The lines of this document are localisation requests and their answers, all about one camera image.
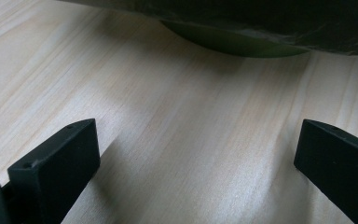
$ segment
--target wooden table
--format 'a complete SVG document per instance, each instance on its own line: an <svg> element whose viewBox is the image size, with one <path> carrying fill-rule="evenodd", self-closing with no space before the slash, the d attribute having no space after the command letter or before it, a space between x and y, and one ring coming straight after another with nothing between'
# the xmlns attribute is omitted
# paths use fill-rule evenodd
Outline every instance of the wooden table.
<svg viewBox="0 0 358 224"><path fill-rule="evenodd" d="M358 136L358 59L251 59L146 17L0 0L0 183L96 118L102 166L63 223L351 223L293 165L302 119Z"/></svg>

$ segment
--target light wood surface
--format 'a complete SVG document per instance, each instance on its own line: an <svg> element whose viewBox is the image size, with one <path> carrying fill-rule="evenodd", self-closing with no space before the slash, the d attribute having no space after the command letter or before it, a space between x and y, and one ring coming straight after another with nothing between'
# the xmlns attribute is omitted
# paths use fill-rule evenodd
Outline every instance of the light wood surface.
<svg viewBox="0 0 358 224"><path fill-rule="evenodd" d="M102 166L63 223L351 223L293 165L302 119L358 136L358 59L247 59L146 17L0 0L0 183L96 118Z"/></svg>

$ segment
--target wood grain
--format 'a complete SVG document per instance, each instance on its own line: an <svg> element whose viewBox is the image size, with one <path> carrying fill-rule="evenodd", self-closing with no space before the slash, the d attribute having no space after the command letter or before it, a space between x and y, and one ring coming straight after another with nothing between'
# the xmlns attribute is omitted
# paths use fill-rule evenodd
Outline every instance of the wood grain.
<svg viewBox="0 0 358 224"><path fill-rule="evenodd" d="M71 122L102 166L64 223L351 223L293 166L302 119L358 136L358 59L196 46L139 15L0 0L0 183Z"/></svg>

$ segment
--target green curved base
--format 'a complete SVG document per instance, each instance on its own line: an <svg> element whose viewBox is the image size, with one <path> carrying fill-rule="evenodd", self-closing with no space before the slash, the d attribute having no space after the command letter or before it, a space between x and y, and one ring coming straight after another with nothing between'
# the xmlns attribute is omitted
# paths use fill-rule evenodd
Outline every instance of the green curved base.
<svg viewBox="0 0 358 224"><path fill-rule="evenodd" d="M179 36L208 49L253 58L277 58L308 52L296 47L201 26L162 22Z"/></svg>

